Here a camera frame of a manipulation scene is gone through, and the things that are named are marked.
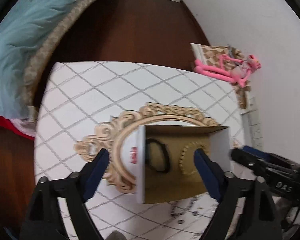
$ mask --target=plush toy head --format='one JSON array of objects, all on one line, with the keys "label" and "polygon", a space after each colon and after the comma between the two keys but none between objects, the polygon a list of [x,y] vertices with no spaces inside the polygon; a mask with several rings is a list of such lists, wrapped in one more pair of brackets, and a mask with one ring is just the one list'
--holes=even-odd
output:
[{"label": "plush toy head", "polygon": [[261,68],[261,64],[254,55],[249,55],[247,57],[247,62],[253,71]]}]

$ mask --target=black bracelet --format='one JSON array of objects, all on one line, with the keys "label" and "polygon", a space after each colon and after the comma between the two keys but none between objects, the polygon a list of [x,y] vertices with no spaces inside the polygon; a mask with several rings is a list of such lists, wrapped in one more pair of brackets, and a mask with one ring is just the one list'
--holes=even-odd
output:
[{"label": "black bracelet", "polygon": [[[151,144],[151,143],[156,143],[161,148],[162,155],[164,158],[164,170],[163,171],[157,170],[156,168],[154,168],[150,165],[149,144]],[[169,154],[167,151],[167,147],[164,143],[161,143],[160,141],[158,141],[157,139],[154,139],[154,138],[146,139],[146,165],[149,165],[152,169],[156,170],[157,172],[168,173],[170,171],[170,158],[169,158]]]}]

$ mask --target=dark brown floor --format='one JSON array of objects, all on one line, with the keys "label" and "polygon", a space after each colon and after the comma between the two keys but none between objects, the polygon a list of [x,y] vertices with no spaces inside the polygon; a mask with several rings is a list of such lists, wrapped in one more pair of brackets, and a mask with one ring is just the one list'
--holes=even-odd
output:
[{"label": "dark brown floor", "polygon": [[[56,61],[132,61],[191,70],[190,42],[207,44],[182,4],[168,0],[97,0],[67,32]],[[20,226],[34,187],[33,142],[0,128],[0,221]]]}]

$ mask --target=white tablecloth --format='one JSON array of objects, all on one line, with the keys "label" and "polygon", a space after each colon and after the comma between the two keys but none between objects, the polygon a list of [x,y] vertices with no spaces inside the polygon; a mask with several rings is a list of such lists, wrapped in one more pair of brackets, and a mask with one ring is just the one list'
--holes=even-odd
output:
[{"label": "white tablecloth", "polygon": [[[240,111],[232,86],[197,73],[128,62],[57,63],[50,75],[39,112],[35,138],[35,179],[61,179],[80,171],[85,161],[73,146],[94,134],[125,110],[139,110],[146,102],[197,107],[206,116],[230,127],[244,145]],[[184,211],[189,199],[178,203]],[[171,218],[172,203],[137,204],[134,194],[122,194],[102,180],[86,206],[103,237],[113,230],[130,239],[198,239],[217,203],[208,194],[198,197],[191,210]],[[70,239],[77,239],[66,203],[60,207]]]}]

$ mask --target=gold bracelet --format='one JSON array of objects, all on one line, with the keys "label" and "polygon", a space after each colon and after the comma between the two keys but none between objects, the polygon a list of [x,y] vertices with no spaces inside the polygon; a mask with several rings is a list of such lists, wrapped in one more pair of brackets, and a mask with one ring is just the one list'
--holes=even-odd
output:
[{"label": "gold bracelet", "polygon": [[[194,174],[197,169],[195,168],[194,166],[194,163],[193,163],[193,153],[196,149],[198,148],[202,148],[204,150],[204,152],[208,154],[208,146],[206,145],[206,143],[204,142],[191,142],[189,144],[187,144],[183,149],[182,149],[182,152],[180,154],[180,158],[179,158],[179,168],[181,170],[181,173],[185,176],[190,176],[192,174]],[[186,153],[189,152],[191,153],[191,161],[192,161],[192,165],[188,164],[188,166],[190,166],[190,171],[187,171],[187,169],[185,168],[185,158],[186,158]]]}]

